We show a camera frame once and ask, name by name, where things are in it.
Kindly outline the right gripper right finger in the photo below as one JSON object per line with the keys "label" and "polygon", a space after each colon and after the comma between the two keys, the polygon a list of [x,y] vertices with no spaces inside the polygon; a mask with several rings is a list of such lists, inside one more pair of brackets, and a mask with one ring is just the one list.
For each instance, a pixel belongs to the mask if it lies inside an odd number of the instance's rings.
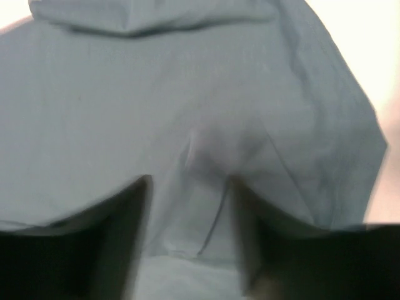
{"label": "right gripper right finger", "polygon": [[398,299],[399,225],[331,231],[229,181],[241,289],[248,299]]}

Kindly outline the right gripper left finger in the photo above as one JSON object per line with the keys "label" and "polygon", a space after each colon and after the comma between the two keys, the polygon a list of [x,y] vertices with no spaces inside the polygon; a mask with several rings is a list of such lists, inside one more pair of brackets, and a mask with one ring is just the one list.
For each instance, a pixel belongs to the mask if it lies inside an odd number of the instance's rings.
{"label": "right gripper left finger", "polygon": [[1,231],[2,299],[131,299],[153,179],[45,226]]}

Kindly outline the blue t-shirt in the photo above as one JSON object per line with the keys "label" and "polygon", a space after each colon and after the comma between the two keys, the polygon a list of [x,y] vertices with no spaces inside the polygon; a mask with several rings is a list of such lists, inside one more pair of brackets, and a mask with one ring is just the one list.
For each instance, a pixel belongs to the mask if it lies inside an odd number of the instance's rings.
{"label": "blue t-shirt", "polygon": [[1,35],[1,229],[152,176],[130,299],[240,299],[230,173],[305,223],[363,223],[387,144],[304,1],[30,1]]}

